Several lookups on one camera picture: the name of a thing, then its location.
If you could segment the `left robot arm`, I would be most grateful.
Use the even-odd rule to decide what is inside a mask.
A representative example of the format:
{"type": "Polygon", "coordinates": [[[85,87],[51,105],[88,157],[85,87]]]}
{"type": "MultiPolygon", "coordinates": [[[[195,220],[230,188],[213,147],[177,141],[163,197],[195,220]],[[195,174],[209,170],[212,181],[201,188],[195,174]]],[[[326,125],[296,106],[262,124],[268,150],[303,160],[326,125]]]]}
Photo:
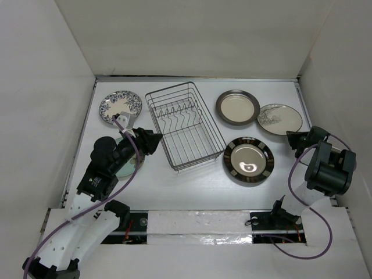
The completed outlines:
{"type": "Polygon", "coordinates": [[[120,142],[112,137],[95,141],[65,221],[25,260],[24,278],[79,278],[83,260],[112,231],[128,227],[130,207],[115,200],[116,174],[134,155],[153,154],[163,136],[143,128],[120,133],[120,142]]]}

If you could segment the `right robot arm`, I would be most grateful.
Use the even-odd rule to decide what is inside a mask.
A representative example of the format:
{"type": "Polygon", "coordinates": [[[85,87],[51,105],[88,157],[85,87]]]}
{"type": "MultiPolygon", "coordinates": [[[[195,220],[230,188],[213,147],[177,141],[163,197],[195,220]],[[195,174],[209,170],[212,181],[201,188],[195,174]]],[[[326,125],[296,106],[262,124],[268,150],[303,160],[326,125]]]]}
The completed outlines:
{"type": "Polygon", "coordinates": [[[333,150],[328,139],[339,138],[321,127],[313,126],[308,132],[287,131],[286,135],[290,147],[295,151],[295,164],[300,163],[309,151],[313,151],[313,154],[300,186],[294,188],[291,185],[296,165],[289,172],[289,193],[274,203],[268,215],[269,223],[274,228],[296,223],[304,210],[325,197],[345,194],[356,169],[356,154],[350,147],[341,151],[333,150]]]}

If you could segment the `brown rim cream plate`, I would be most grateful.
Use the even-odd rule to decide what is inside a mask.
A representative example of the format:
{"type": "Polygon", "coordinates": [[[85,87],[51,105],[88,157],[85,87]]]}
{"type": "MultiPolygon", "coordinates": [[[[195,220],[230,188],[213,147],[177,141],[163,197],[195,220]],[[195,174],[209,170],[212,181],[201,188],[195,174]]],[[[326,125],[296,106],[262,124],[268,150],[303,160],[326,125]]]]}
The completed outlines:
{"type": "Polygon", "coordinates": [[[222,93],[215,107],[220,118],[233,126],[251,124],[260,112],[259,101],[243,90],[228,90],[222,93]]]}

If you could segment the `grey tree pattern plate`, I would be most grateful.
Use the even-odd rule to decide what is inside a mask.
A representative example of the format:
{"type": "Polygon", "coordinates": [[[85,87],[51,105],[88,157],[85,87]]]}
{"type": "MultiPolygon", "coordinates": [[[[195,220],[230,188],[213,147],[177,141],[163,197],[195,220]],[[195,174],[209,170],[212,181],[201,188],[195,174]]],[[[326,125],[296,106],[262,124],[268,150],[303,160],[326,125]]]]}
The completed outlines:
{"type": "Polygon", "coordinates": [[[268,133],[286,135],[287,131],[298,132],[302,128],[303,119],[294,108],[272,103],[260,109],[257,122],[268,133]]]}

